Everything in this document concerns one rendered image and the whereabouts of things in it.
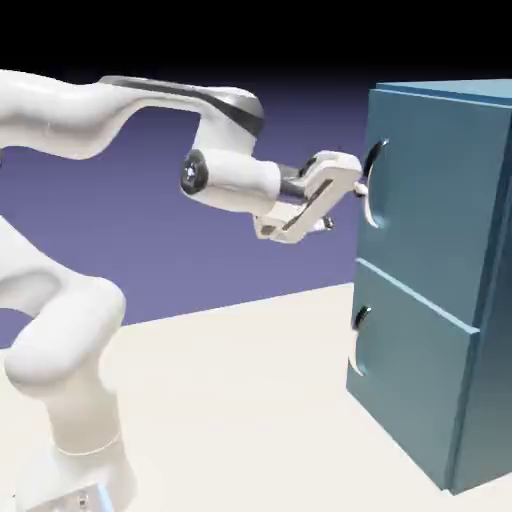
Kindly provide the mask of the small teal cabinet door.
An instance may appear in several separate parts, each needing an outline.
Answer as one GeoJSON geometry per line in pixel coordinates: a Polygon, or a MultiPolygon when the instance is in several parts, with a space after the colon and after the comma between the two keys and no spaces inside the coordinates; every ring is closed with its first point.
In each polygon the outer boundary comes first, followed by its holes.
{"type": "Polygon", "coordinates": [[[347,389],[440,488],[452,473],[467,367],[479,329],[467,325],[364,259],[356,261],[353,317],[360,327],[347,389]]]}

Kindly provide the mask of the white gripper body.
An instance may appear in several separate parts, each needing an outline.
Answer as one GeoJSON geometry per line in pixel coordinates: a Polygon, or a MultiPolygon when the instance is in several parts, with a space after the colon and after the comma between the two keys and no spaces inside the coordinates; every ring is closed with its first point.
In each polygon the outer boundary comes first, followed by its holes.
{"type": "Polygon", "coordinates": [[[314,224],[330,212],[362,177],[359,159],[347,153],[322,151],[302,174],[281,181],[278,227],[274,240],[300,242],[313,233],[314,224]]]}

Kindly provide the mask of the large teal cabinet door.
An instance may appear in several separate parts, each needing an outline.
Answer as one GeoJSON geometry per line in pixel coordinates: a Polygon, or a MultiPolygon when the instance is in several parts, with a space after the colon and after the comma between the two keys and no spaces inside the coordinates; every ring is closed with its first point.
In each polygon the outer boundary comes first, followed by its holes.
{"type": "Polygon", "coordinates": [[[366,143],[375,223],[357,255],[461,322],[480,323],[512,169],[512,96],[380,84],[366,143]]]}

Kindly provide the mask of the teal blue cabinet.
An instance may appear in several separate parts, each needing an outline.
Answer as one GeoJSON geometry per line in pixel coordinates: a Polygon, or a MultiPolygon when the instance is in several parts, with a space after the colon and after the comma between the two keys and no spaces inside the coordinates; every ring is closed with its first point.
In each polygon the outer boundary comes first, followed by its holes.
{"type": "MultiPolygon", "coordinates": [[[[512,96],[512,79],[380,83],[512,96]]],[[[467,367],[467,390],[449,492],[458,494],[512,473],[512,169],[506,188],[480,331],[467,367]]]]}

